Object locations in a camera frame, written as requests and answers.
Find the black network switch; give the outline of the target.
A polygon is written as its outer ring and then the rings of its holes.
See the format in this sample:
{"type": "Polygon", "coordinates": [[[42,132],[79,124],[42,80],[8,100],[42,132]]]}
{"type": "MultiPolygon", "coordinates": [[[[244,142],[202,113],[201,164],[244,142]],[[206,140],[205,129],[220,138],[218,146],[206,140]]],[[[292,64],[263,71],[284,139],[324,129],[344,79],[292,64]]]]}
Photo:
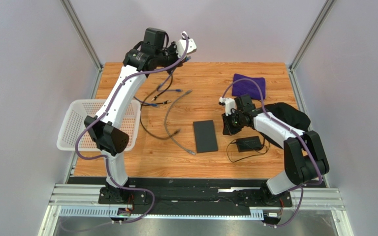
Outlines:
{"type": "Polygon", "coordinates": [[[193,130],[197,153],[218,151],[218,142],[213,120],[194,121],[193,130]]]}

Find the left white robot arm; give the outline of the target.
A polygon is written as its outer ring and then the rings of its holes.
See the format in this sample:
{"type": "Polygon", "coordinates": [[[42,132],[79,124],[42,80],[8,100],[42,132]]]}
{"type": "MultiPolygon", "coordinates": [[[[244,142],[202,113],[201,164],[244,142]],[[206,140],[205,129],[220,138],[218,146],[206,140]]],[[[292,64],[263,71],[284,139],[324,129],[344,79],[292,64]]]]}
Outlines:
{"type": "Polygon", "coordinates": [[[106,185],[101,196],[125,203],[134,190],[129,187],[124,153],[129,135],[120,130],[126,110],[138,89],[150,74],[171,73],[182,65],[188,54],[197,49],[194,39],[183,31],[181,39],[168,42],[168,34],[156,28],[147,28],[144,39],[130,49],[124,58],[119,78],[103,106],[94,116],[84,120],[83,134],[89,134],[100,150],[107,171],[106,185]]]}

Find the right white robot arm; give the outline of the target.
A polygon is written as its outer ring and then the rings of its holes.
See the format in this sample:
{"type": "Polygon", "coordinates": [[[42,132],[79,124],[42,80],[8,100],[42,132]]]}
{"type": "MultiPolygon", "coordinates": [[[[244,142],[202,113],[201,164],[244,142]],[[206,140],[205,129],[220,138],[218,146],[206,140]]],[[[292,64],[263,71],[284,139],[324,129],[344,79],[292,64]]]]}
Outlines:
{"type": "Polygon", "coordinates": [[[279,202],[281,196],[304,184],[320,184],[330,167],[319,134],[303,131],[277,118],[264,106],[256,108],[249,95],[219,98],[224,106],[223,134],[234,135],[250,127],[270,138],[284,151],[284,170],[268,179],[259,190],[264,205],[279,202]]]}

